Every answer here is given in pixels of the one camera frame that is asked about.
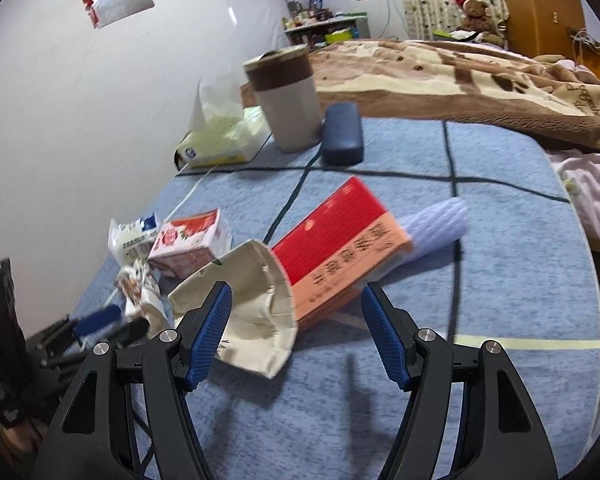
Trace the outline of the person's hand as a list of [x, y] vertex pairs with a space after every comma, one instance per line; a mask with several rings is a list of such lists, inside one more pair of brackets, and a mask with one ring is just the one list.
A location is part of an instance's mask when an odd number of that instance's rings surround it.
[[31, 419], [5, 428], [0, 423], [0, 453], [9, 463], [33, 464], [44, 440], [44, 428]]

